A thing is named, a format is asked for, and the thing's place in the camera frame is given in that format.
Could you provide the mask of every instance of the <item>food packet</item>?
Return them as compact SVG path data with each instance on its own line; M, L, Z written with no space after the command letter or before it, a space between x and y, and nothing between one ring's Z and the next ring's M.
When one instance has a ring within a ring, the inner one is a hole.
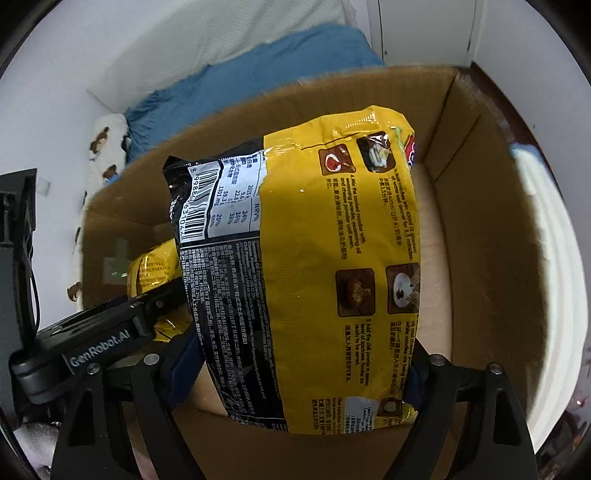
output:
M131 263L127 274L127 293L136 297L180 276L177 247L174 239L170 239ZM175 335L183 333L192 321L186 306L168 312L158 318L154 326L154 340L169 342Z
M414 132L371 106L164 167L191 312L228 416L301 434L407 421Z

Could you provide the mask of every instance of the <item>black cable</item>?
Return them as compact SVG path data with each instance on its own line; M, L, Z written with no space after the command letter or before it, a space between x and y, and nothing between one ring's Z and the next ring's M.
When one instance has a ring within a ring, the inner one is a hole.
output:
M33 293L35 294L35 334L39 330L39 324L41 322L41 307L39 306L39 293L37 292L37 282L35 281L35 274L33 273L33 266L31 266L31 283L33 284Z
M14 432L10 428L4 412L0 408L0 432L4 436L6 443L12 449L14 455L17 457L19 463L22 465L22 470L25 473L27 480L41 480L37 475L36 471L31 466L25 452L22 451L21 444L18 443L17 438L14 436Z

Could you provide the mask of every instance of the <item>barcode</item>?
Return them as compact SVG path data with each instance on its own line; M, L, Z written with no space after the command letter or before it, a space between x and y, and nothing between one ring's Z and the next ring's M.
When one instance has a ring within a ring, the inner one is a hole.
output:
M189 167L189 172L193 177L191 195L185 202L178 221L181 243L205 238L207 208L220 169L199 171L197 167Z

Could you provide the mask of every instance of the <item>blue fabric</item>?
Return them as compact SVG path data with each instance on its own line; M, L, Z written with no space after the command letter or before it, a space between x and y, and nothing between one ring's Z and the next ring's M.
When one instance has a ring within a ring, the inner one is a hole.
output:
M224 63L206 66L125 112L128 163L185 127L261 93L302 78L383 66L356 28L323 24L288 35Z

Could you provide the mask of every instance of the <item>yellow plastic packaging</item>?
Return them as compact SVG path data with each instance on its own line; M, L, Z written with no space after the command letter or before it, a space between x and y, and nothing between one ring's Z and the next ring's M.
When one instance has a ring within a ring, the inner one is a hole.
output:
M406 421L418 322L414 131L377 106L264 137L261 251L290 432Z
M171 239L134 260L129 266L127 293L135 297L181 276L177 247ZM157 342L169 342L192 322L186 306L161 316L154 326Z

